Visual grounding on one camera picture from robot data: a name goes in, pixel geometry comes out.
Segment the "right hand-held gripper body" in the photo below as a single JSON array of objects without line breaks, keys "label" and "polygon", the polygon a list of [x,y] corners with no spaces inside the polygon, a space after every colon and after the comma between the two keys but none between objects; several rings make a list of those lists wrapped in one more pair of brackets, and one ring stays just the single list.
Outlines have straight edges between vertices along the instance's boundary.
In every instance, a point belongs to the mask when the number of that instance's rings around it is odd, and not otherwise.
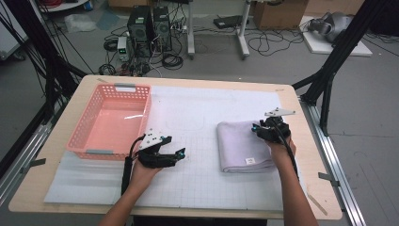
[{"label": "right hand-held gripper body", "polygon": [[263,139],[275,143],[282,143],[291,135],[289,124],[283,120],[283,116],[294,115],[294,110],[287,110],[277,107],[274,110],[265,112],[266,120],[262,124]]}]

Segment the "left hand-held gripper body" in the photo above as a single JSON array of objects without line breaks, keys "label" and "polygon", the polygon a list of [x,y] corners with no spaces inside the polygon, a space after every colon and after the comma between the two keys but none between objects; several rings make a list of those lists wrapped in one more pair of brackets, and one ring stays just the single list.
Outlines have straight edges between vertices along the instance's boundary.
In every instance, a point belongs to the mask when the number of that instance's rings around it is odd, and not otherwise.
[{"label": "left hand-held gripper body", "polygon": [[161,154],[159,153],[163,137],[159,132],[149,129],[141,141],[137,156],[139,162],[146,168],[168,168],[174,167],[177,163],[175,153]]}]

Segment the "lilac printed cloth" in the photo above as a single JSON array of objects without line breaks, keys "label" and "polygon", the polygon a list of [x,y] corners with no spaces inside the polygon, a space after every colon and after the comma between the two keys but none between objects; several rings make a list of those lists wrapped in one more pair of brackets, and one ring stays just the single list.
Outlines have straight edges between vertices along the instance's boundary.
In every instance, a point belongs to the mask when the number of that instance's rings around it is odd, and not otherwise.
[{"label": "lilac printed cloth", "polygon": [[269,146],[251,131],[253,123],[223,121],[217,125],[217,144],[223,172],[261,173],[275,167]]}]

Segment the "pink plastic basket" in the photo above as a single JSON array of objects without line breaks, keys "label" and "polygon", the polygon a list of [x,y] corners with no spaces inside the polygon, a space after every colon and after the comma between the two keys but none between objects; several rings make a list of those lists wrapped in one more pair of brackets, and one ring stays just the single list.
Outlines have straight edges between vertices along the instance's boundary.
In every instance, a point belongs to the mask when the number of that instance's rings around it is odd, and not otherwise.
[{"label": "pink plastic basket", "polygon": [[123,160],[146,130],[152,87],[100,83],[93,90],[66,149],[80,158]]}]

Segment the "person's right hand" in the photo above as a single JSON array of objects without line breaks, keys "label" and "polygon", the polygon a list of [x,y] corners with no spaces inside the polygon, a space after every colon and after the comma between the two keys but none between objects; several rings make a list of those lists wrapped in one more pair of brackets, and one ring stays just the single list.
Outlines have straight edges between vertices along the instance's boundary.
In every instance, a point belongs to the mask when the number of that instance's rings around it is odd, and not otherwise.
[{"label": "person's right hand", "polygon": [[293,165],[287,148],[283,144],[269,141],[266,144],[270,147],[272,160],[279,170],[283,167],[291,167]]}]

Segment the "beige tape strip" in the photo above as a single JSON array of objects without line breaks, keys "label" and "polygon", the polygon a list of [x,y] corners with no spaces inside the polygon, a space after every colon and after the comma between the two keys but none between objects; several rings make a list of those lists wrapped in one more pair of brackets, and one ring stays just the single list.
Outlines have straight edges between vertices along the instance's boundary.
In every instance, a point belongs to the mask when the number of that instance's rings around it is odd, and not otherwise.
[{"label": "beige tape strip", "polygon": [[317,218],[324,218],[328,215],[327,201],[324,198],[307,194],[308,200],[310,201],[313,213]]}]

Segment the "white floor board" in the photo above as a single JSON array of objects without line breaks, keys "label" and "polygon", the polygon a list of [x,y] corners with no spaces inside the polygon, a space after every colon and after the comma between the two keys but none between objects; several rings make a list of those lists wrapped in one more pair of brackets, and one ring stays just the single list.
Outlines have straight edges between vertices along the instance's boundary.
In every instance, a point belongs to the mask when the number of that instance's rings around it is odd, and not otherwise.
[{"label": "white floor board", "polygon": [[[303,16],[300,21],[300,31],[304,37],[308,48],[313,54],[329,55],[332,50],[332,44],[326,38],[319,35],[317,32],[309,31],[308,25],[312,16]],[[352,57],[370,57],[373,53],[360,41],[354,50],[351,52]]]}]

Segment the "white bench power supply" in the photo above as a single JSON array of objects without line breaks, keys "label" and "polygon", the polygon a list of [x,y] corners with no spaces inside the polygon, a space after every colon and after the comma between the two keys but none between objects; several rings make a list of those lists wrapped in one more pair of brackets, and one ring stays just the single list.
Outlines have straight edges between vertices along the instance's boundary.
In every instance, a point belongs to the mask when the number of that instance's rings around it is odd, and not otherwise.
[{"label": "white bench power supply", "polygon": [[126,37],[119,37],[118,38],[118,45],[117,51],[119,54],[119,58],[122,62],[126,62],[129,60],[129,51],[127,45],[127,38]]}]

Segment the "black flat device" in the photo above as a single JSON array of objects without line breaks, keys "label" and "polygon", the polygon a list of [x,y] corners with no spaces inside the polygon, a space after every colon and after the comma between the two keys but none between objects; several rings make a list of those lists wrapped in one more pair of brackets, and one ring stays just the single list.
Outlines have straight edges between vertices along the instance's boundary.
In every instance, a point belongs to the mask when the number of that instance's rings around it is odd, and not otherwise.
[{"label": "black flat device", "polygon": [[216,18],[213,20],[214,25],[219,29],[237,27],[240,26],[242,22],[243,17],[239,15]]}]

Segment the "black computer tower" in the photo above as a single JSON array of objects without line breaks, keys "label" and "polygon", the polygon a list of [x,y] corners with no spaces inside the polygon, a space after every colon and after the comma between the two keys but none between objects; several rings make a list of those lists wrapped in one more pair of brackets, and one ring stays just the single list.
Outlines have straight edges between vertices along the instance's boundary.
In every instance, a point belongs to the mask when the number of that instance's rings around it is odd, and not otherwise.
[{"label": "black computer tower", "polygon": [[162,51],[170,51],[172,44],[167,7],[155,7],[153,9],[153,25],[156,37],[155,42],[158,49]]},{"label": "black computer tower", "polygon": [[150,56],[150,43],[154,38],[151,8],[134,6],[127,23],[133,48],[138,57]]}]

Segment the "brown cardboard box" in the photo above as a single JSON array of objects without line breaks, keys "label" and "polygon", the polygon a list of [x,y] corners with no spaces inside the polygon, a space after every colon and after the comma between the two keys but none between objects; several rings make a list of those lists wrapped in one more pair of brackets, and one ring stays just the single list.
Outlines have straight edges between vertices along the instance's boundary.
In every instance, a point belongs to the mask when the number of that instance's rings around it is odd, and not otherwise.
[{"label": "brown cardboard box", "polygon": [[297,29],[309,0],[282,0],[277,3],[258,2],[253,21],[260,30]]}]

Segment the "grey rounded machine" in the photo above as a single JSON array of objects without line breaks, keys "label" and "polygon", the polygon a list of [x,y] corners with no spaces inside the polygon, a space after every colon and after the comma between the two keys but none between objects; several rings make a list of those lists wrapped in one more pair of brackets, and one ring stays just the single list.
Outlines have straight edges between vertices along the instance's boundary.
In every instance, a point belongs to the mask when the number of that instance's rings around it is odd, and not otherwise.
[{"label": "grey rounded machine", "polygon": [[327,12],[321,18],[311,19],[308,29],[316,31],[327,41],[334,42],[341,33],[351,24],[352,16],[346,15],[340,11]]}]

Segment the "clear plastic bag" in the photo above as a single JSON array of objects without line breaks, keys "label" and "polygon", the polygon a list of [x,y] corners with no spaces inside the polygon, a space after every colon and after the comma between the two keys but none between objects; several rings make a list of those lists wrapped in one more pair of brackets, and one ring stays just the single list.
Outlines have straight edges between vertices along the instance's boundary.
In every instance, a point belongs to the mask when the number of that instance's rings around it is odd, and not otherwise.
[{"label": "clear plastic bag", "polygon": [[96,29],[96,24],[85,14],[71,14],[64,18],[69,33],[89,32]]}]

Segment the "aluminium rail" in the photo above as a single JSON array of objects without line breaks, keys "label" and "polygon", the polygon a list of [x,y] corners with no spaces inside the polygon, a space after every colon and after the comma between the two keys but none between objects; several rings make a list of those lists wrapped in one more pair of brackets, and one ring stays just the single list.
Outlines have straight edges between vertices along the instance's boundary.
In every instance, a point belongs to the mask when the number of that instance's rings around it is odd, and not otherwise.
[{"label": "aluminium rail", "polygon": [[305,117],[307,118],[310,128],[315,133],[316,143],[320,146],[322,159],[327,166],[327,174],[332,175],[341,184],[338,187],[333,186],[333,188],[338,194],[338,200],[342,213],[349,221],[350,226],[367,226],[350,184],[346,178],[340,159],[336,154],[333,142],[329,134],[326,134],[320,126],[321,115],[317,107],[308,105],[302,101],[300,101],[300,105]]},{"label": "aluminium rail", "polygon": [[55,113],[47,117],[43,105],[0,161],[0,207],[31,169],[29,163],[41,159],[38,158],[40,150],[64,109],[64,106],[55,105]]}]

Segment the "black metal frame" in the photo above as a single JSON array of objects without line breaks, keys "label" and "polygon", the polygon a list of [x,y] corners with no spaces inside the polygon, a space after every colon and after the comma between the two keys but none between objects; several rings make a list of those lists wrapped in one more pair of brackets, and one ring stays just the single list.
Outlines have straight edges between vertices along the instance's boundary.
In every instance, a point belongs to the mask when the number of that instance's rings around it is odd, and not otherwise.
[{"label": "black metal frame", "polygon": [[323,66],[316,73],[293,84],[294,89],[300,89],[309,85],[307,91],[300,96],[300,100],[307,105],[315,106],[319,97],[323,96],[319,127],[327,137],[327,123],[333,80],[370,25],[392,1],[364,0],[353,21],[343,32],[342,38],[333,48]]},{"label": "black metal frame", "polygon": [[2,179],[34,130],[42,122],[48,122],[56,115],[56,101],[62,97],[70,99],[78,86],[76,77],[83,78],[88,73],[73,66],[57,51],[29,0],[0,0],[0,6],[8,7],[10,14],[14,16],[40,57],[35,57],[29,45],[23,41],[11,24],[10,19],[7,19],[2,13],[0,13],[0,23],[27,53],[37,75],[41,75],[45,79],[43,91],[45,103],[0,161],[0,179]]}]

